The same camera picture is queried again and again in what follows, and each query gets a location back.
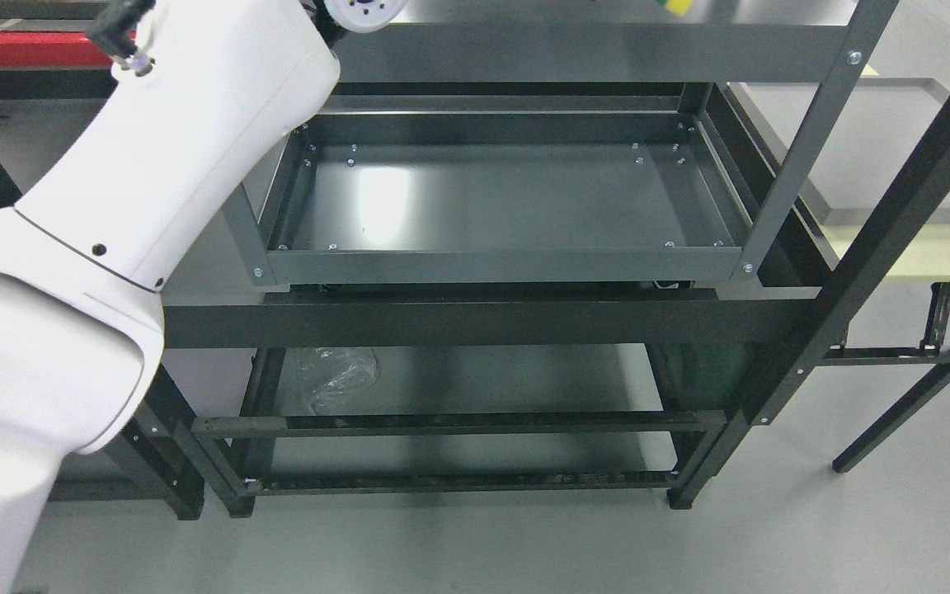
black metal stand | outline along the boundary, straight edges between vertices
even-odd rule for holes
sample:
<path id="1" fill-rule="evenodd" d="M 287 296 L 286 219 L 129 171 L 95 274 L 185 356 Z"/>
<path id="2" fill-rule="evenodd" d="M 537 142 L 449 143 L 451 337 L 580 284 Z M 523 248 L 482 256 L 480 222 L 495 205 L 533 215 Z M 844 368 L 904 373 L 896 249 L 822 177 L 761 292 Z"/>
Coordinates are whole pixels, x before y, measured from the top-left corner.
<path id="1" fill-rule="evenodd" d="M 950 97 L 792 337 L 763 364 L 751 366 L 742 388 L 736 391 L 728 424 L 708 458 L 689 483 L 670 490 L 674 507 L 690 505 L 706 481 L 727 462 L 751 425 L 772 422 L 802 386 L 808 372 L 821 364 L 830 346 L 844 335 L 849 320 L 863 307 L 948 191 Z"/>
<path id="2" fill-rule="evenodd" d="M 864 431 L 857 440 L 845 448 L 844 452 L 831 465 L 835 473 L 848 473 L 860 460 L 866 458 L 887 437 L 901 428 L 908 418 L 919 412 L 923 406 L 940 394 L 950 384 L 950 362 L 936 365 L 932 370 L 914 384 L 907 394 L 901 396 L 885 414 L 882 414 L 871 427 Z"/>

transparent plastic bag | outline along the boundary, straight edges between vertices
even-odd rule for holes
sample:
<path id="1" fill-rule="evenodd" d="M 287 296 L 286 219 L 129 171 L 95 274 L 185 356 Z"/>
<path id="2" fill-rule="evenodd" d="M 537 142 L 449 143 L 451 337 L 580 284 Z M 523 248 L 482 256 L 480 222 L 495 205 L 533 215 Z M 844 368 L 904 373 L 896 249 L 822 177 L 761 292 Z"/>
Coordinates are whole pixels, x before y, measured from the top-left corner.
<path id="1" fill-rule="evenodd" d="M 300 402 L 313 414 L 341 414 L 355 394 L 380 379 L 380 365 L 368 347 L 294 349 Z"/>

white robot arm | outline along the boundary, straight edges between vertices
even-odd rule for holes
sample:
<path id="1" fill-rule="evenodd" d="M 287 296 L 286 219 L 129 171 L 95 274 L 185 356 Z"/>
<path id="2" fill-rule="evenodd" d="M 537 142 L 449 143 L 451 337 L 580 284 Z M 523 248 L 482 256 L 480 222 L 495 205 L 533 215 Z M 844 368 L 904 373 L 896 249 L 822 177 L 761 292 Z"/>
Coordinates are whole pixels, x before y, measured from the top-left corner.
<path id="1" fill-rule="evenodd" d="M 329 0 L 372 31 L 404 0 Z M 162 354 L 158 291 L 229 192 L 332 93 L 298 0 L 159 0 L 87 131 L 0 210 L 0 592 L 61 459 L 102 447 Z"/>

metal frame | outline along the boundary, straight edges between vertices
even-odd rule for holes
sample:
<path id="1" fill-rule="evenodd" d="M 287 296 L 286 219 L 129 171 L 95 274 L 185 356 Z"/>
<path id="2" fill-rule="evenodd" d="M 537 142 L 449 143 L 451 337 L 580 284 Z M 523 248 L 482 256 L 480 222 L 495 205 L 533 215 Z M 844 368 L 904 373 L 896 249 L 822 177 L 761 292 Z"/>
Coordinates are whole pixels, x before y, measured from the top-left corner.
<path id="1" fill-rule="evenodd" d="M 195 446 L 189 427 L 195 414 L 163 367 L 134 418 L 103 451 L 128 480 L 58 480 L 50 501 L 159 499 L 180 520 L 200 518 L 204 482 L 219 480 Z"/>
<path id="2" fill-rule="evenodd" d="M 950 384 L 950 361 L 935 365 L 927 375 L 921 377 L 910 390 L 905 392 L 885 414 L 882 414 L 871 427 L 861 433 L 856 441 L 845 448 L 838 458 L 830 464 L 835 473 L 848 473 L 866 458 L 868 454 L 892 436 L 893 432 L 901 428 L 908 418 L 912 418 L 923 406 L 934 399 L 935 395 Z"/>
<path id="3" fill-rule="evenodd" d="M 604 97 L 604 87 L 610 89 L 610 86 L 600 87 L 595 97 L 578 94 L 583 86 L 595 89 L 596 82 L 512 83 L 510 89 L 504 91 L 501 87 L 506 84 L 501 82 L 501 76 L 493 73 L 479 75 L 466 68 L 461 68 L 464 80 L 474 78 L 483 82 L 471 84 L 449 76 L 437 78 L 438 82 L 433 83 L 426 82 L 426 78 L 410 80 L 399 68 L 391 68 L 391 82 L 381 82 L 372 74 L 362 74 L 360 66 L 354 66 L 361 64 L 362 60 L 355 56 L 351 65 L 357 68 L 357 73 L 351 75 L 360 83 L 340 87 L 320 116 L 314 118 L 309 127 L 305 125 L 295 131 L 289 139 L 280 162 L 279 176 L 270 189 L 268 207 L 261 213 L 261 233 L 256 236 L 252 226 L 241 220 L 247 214 L 232 211 L 226 213 L 227 218 L 238 220 L 231 223 L 230 229 L 242 247 L 256 245 L 259 240 L 265 245 L 266 253 L 242 249 L 254 285 L 727 281 L 729 278 L 742 281 L 753 278 L 772 251 L 781 227 L 787 223 L 800 186 L 807 179 L 823 143 L 859 80 L 864 56 L 871 54 L 896 4 L 897 0 L 864 1 L 856 6 L 847 26 L 804 27 L 811 37 L 815 37 L 811 30 L 817 30 L 817 33 L 842 31 L 844 36 L 826 46 L 813 44 L 811 37 L 807 37 L 807 45 L 802 49 L 783 54 L 787 55 L 791 65 L 803 64 L 799 78 L 819 83 L 819 89 L 787 157 L 770 179 L 763 195 L 760 192 L 755 195 L 755 202 L 732 199 L 725 187 L 727 180 L 723 184 L 717 180 L 723 174 L 720 162 L 727 158 L 720 151 L 727 148 L 715 144 L 710 138 L 716 131 L 708 109 L 710 84 L 698 80 L 788 82 L 794 79 L 778 71 L 768 74 L 757 70 L 765 65 L 764 57 L 774 55 L 773 52 L 758 48 L 744 54 L 741 50 L 743 44 L 753 42 L 754 38 L 758 42 L 787 38 L 787 27 L 776 26 L 772 33 L 762 31 L 764 35 L 756 37 L 750 34 L 760 27 L 751 24 L 713 27 L 713 36 L 722 35 L 722 31 L 734 31 L 745 41 L 734 39 L 729 41 L 729 45 L 723 44 L 719 38 L 706 40 L 700 45 L 698 59 L 683 60 L 683 48 L 697 44 L 698 32 L 708 31 L 709 27 L 640 22 L 633 26 L 638 30 L 644 26 L 655 30 L 655 35 L 643 35 L 643 45 L 648 44 L 646 39 L 655 39 L 657 44 L 660 35 L 674 36 L 678 31 L 682 31 L 684 42 L 670 46 L 678 54 L 656 56 L 649 61 L 655 71 L 640 80 L 656 82 L 628 83 L 637 89 L 644 87 L 638 91 L 640 97 L 636 101 L 633 97 L 626 97 L 626 90 L 621 89 L 628 80 L 626 78 L 614 79 L 616 88 L 607 91 L 613 97 Z M 516 11 L 519 11 L 516 18 L 520 18 L 523 8 L 517 7 Z M 437 31 L 460 34 L 455 27 L 460 15 L 435 15 L 429 9 L 429 14 L 421 13 L 412 18 L 420 26 L 399 24 L 381 34 L 377 55 L 383 53 L 383 45 L 401 44 L 408 36 L 419 36 L 421 46 L 426 46 L 425 42 L 429 44 L 436 39 Z M 423 23 L 422 18 L 429 19 L 429 22 Z M 497 24 L 494 27 L 506 29 Z M 506 35 L 506 31 L 497 31 L 494 38 L 501 35 Z M 364 44 L 361 40 L 344 38 L 336 50 L 343 56 L 348 48 L 358 52 Z M 456 40 L 452 39 L 451 44 L 455 45 Z M 725 48 L 729 56 L 741 56 L 740 61 L 745 65 L 733 64 L 735 60 L 719 55 L 717 50 Z M 761 58 L 749 60 L 746 57 L 749 55 Z M 826 59 L 824 68 L 810 68 L 807 60 L 821 58 Z M 757 64 L 757 72 L 749 71 L 751 64 Z M 671 68 L 681 68 L 681 71 L 672 73 Z M 709 71 L 703 72 L 701 68 L 709 68 Z M 714 68 L 724 68 L 726 72 Z M 662 80 L 689 80 L 690 83 Z M 513 117 L 525 113 L 535 113 L 536 117 L 528 120 Z M 574 139 L 628 144 L 634 140 L 634 130 L 640 130 L 635 139 L 641 143 L 675 144 L 685 147 L 684 154 L 690 146 L 706 183 L 720 186 L 710 187 L 710 195 L 717 202 L 717 210 L 731 237 L 710 238 L 704 243 L 692 237 L 689 245 L 680 242 L 683 238 L 670 237 L 663 238 L 659 247 L 553 251 L 348 251 L 345 247 L 335 249 L 329 245 L 309 249 L 290 248 L 288 245 L 303 218 L 317 166 L 324 154 L 324 151 L 317 151 L 317 147 L 322 145 L 384 142 L 481 144 L 508 142 L 512 136 L 516 138 L 514 142 L 528 143 L 546 131 L 555 134 L 547 142 Z M 621 136 L 616 139 L 614 136 L 619 134 Z M 691 206 L 696 203 L 694 195 L 687 196 L 686 190 L 679 186 L 672 187 L 669 192 L 676 193 L 676 196 L 670 196 L 664 207 L 675 208 L 681 219 L 682 234 L 694 236 L 701 229 L 700 214 L 696 207 Z"/>
<path id="4" fill-rule="evenodd" d="M 950 97 L 804 314 L 802 322 L 795 327 L 795 332 L 781 343 L 773 356 L 766 357 L 761 365 L 750 369 L 728 411 L 728 423 L 703 465 L 690 482 L 670 490 L 670 503 L 674 507 L 690 507 L 709 478 L 715 476 L 731 458 L 751 426 L 772 422 L 802 386 L 808 372 L 822 362 L 823 354 L 844 335 L 849 320 L 863 307 L 872 290 L 886 277 L 889 268 L 900 258 L 948 191 Z M 948 377 L 950 364 L 935 368 L 931 375 Z M 935 394 L 935 387 L 943 387 L 943 384 L 946 381 L 941 379 L 925 380 L 923 386 L 909 392 L 908 399 L 919 402 L 926 394 Z M 917 410 L 917 406 L 911 403 L 907 408 L 910 413 Z M 904 418 L 905 415 L 898 415 L 900 422 Z M 887 425 L 895 428 L 894 422 Z M 873 431 L 878 432 L 882 439 L 889 435 L 889 430 L 882 430 L 881 426 Z M 843 469 L 847 463 L 842 460 L 839 466 Z"/>
<path id="5" fill-rule="evenodd" d="M 244 411 L 274 409 L 283 349 L 256 355 Z M 212 485 L 230 516 L 252 514 L 254 497 L 307 493 L 442 493 L 485 490 L 673 488 L 689 480 L 724 424 L 721 411 L 566 412 L 480 414 L 336 415 L 335 417 L 200 418 L 193 436 L 215 462 L 225 485 Z M 390 474 L 389 476 L 275 476 L 270 470 L 275 440 L 288 437 L 472 436 L 533 433 L 668 431 L 698 435 L 678 451 L 668 470 L 611 473 Z M 233 439 L 226 445 L 226 439 Z"/>

